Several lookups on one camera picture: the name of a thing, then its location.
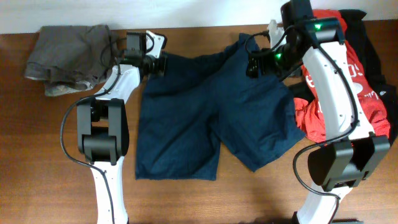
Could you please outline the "navy blue shorts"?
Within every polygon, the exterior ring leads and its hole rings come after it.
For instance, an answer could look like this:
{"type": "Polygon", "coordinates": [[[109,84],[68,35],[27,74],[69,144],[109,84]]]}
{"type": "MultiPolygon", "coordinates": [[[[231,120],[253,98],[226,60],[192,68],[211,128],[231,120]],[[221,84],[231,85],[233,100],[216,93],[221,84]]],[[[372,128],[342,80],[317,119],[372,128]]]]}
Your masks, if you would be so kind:
{"type": "Polygon", "coordinates": [[[142,93],[137,179],[215,180],[221,146],[256,171],[303,139],[291,91],[274,74],[246,75],[257,48],[242,33],[216,54],[167,55],[142,93]]]}

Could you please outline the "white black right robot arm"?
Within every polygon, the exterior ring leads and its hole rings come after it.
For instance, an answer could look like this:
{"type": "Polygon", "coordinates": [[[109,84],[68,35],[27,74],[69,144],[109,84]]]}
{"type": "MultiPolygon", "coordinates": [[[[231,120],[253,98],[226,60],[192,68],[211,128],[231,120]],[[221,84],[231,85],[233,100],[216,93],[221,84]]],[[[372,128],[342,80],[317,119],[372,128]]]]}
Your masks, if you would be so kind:
{"type": "Polygon", "coordinates": [[[281,9],[282,27],[271,22],[263,36],[269,49],[249,52],[246,74],[309,72],[325,122],[326,139],[304,148],[312,183],[293,223],[333,223],[340,202],[366,180],[390,150],[360,105],[348,68],[343,28],[336,18],[318,19],[309,1],[290,0],[281,9]]]}

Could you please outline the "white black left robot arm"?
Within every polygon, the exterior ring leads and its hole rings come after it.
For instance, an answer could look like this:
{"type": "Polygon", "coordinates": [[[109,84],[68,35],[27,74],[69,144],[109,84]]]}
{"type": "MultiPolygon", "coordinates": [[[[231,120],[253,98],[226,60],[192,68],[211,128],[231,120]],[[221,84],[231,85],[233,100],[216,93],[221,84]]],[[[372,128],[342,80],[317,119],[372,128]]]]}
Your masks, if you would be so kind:
{"type": "Polygon", "coordinates": [[[163,34],[128,32],[126,49],[113,53],[103,88],[76,105],[78,149],[93,175],[98,223],[128,223],[123,197],[123,162],[129,149],[126,103],[145,76],[163,76],[163,34]]]}

